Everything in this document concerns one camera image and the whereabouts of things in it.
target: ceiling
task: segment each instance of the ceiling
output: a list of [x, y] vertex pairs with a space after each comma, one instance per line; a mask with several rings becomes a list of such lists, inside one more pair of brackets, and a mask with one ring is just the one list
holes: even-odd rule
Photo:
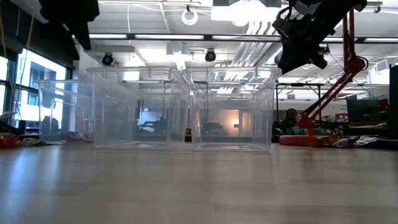
[[[36, 18], [45, 21], [39, 14], [40, 4], [36, 0], [12, 0], [23, 10], [33, 14]], [[204, 13], [198, 13], [198, 22], [193, 26], [188, 26], [182, 22], [182, 12], [185, 6], [169, 6], [164, 5], [164, 16], [158, 5], [131, 6], [129, 8], [129, 25], [131, 33], [171, 33], [171, 34], [245, 34], [249, 26], [235, 26], [230, 21], [212, 21], [211, 7], [212, 0], [202, 0], [201, 7], [191, 7], [192, 9], [201, 10]], [[99, 4], [100, 15], [94, 22], [89, 23], [91, 33], [128, 33], [127, 9], [128, 5], [105, 5]], [[373, 7], [365, 9], [366, 12], [356, 13], [355, 32], [357, 36], [398, 36], [398, 26], [394, 21], [398, 20], [398, 1], [383, 0], [382, 12], [373, 13]], [[335, 36], [341, 35], [341, 26], [336, 29]], [[166, 56], [167, 43], [169, 41], [128, 41], [128, 40], [96, 40], [93, 45], [108, 46], [133, 46], [139, 52], [145, 61], [167, 61]], [[188, 51], [193, 53], [189, 57], [190, 60], [199, 62], [205, 61], [205, 53], [207, 49], [214, 49], [217, 54], [217, 62], [231, 63], [242, 43], [239, 42], [187, 42]], [[270, 44], [265, 51], [261, 52], [263, 60], [257, 62], [265, 62], [264, 58], [270, 57], [280, 44]], [[326, 56], [329, 66], [320, 70], [315, 67], [304, 66], [291, 71], [286, 76], [286, 80], [305, 80], [308, 77], [316, 78], [313, 82], [322, 81], [332, 75], [336, 75], [342, 71], [342, 45], [330, 45], [331, 56]], [[356, 45], [358, 55], [366, 57], [374, 65], [386, 58], [398, 57], [398, 45], [383, 44], [362, 44]], [[103, 52], [97, 52], [97, 57], [103, 55]], [[131, 54], [128, 52], [120, 52], [115, 54], [120, 61], [130, 60]], [[366, 80], [366, 72], [357, 76], [358, 81]]]

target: desk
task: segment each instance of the desk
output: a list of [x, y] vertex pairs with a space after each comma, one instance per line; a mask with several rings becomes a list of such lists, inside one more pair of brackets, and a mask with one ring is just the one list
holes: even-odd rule
[[398, 152], [0, 149], [0, 223], [397, 223]]

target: clear plastic storage bin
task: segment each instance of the clear plastic storage bin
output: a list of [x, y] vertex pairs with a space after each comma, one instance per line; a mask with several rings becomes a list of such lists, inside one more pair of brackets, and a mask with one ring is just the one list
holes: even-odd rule
[[190, 122], [194, 149], [269, 150], [275, 67], [193, 68]]
[[92, 142], [92, 85], [77, 80], [38, 80], [40, 139]]
[[185, 142], [189, 87], [169, 67], [89, 68], [94, 146], [165, 149]]

